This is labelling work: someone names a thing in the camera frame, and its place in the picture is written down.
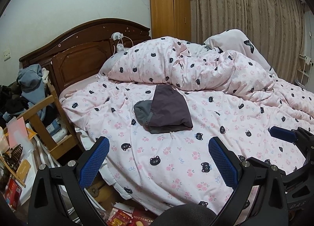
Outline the purple grey hooded jacket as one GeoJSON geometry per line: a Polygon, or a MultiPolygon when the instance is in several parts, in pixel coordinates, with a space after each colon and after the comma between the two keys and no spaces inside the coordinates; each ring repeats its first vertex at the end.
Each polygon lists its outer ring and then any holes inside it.
{"type": "Polygon", "coordinates": [[[191,114],[186,100],[172,86],[157,85],[152,100],[134,105],[137,122],[151,134],[191,130],[191,114]]]}

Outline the white wall socket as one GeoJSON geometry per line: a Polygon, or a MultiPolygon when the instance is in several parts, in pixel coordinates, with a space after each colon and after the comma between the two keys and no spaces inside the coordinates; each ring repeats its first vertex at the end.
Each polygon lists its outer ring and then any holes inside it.
{"type": "Polygon", "coordinates": [[[7,61],[11,58],[11,50],[7,49],[3,52],[3,56],[4,56],[4,61],[7,61]]]}

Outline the orange wooden wardrobe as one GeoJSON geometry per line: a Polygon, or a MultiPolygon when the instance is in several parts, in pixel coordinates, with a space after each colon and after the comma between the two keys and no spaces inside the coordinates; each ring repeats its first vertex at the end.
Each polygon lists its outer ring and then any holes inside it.
{"type": "Polygon", "coordinates": [[[191,41],[191,0],[150,0],[152,38],[191,41]]]}

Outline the brown wooden headboard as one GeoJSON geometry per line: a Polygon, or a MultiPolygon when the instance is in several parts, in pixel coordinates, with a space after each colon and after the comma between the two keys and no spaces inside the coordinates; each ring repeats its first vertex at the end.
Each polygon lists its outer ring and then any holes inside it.
{"type": "Polygon", "coordinates": [[[101,18],[80,24],[47,45],[21,57],[23,68],[40,64],[49,71],[56,93],[97,74],[114,54],[115,32],[124,35],[125,47],[149,40],[150,28],[119,18],[101,18]]]}

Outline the wooden chair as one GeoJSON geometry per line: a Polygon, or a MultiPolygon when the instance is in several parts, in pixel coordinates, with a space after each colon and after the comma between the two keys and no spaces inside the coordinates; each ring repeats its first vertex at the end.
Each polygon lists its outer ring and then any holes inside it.
{"type": "Polygon", "coordinates": [[[43,99],[41,102],[38,102],[33,107],[22,113],[18,116],[18,119],[23,117],[24,120],[29,121],[31,127],[35,130],[38,134],[39,139],[42,141],[44,146],[48,149],[49,153],[52,155],[53,158],[56,160],[62,157],[64,154],[69,152],[74,147],[79,147],[80,150],[83,152],[85,149],[82,146],[77,133],[75,132],[75,128],[73,124],[71,124],[63,111],[61,104],[58,99],[58,95],[54,86],[51,84],[50,80],[48,80],[47,87],[50,91],[50,95],[43,99]],[[56,143],[52,136],[48,133],[47,129],[44,127],[43,122],[41,121],[40,117],[38,116],[38,111],[42,110],[43,108],[49,106],[50,104],[55,104],[56,109],[65,123],[66,128],[68,130],[67,136],[63,138],[61,141],[56,143]]]}

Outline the beige curtain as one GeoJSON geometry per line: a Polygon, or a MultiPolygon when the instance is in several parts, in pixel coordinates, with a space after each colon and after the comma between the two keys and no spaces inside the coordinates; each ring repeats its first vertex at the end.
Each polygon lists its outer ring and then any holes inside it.
{"type": "Polygon", "coordinates": [[[300,0],[192,0],[192,41],[237,28],[247,35],[277,75],[293,82],[303,49],[300,0]]]}

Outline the blue grey clothes pile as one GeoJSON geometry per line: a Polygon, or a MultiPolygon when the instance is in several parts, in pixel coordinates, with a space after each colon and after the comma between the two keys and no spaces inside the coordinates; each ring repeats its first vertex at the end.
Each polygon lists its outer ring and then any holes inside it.
{"type": "Polygon", "coordinates": [[[46,98],[43,72],[40,64],[30,65],[20,69],[17,75],[17,83],[21,87],[21,96],[27,100],[29,108],[46,98]]]}

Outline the red snack box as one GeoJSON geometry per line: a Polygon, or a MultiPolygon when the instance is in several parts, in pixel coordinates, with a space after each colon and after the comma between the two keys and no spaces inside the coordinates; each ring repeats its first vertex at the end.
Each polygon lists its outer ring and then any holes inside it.
{"type": "Polygon", "coordinates": [[[132,212],[128,212],[113,208],[106,224],[110,226],[148,226],[153,223],[155,218],[156,215],[145,210],[134,209],[132,212]]]}

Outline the pink cat print duvet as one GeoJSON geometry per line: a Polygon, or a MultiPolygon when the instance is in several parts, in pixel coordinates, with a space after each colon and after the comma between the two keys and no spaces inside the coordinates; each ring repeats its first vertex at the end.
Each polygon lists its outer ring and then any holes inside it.
{"type": "Polygon", "coordinates": [[[60,103],[85,149],[100,136],[109,139],[100,168],[105,182],[155,214],[190,202],[215,212],[223,207],[232,190],[209,155],[210,138],[241,160],[254,157],[291,173],[304,157],[268,129],[313,131],[313,92],[279,78],[238,29],[203,44],[164,36],[119,51],[97,75],[65,89],[60,103]],[[137,122],[134,105],[152,100],[162,84],[186,100],[191,130],[151,134],[137,122]]]}

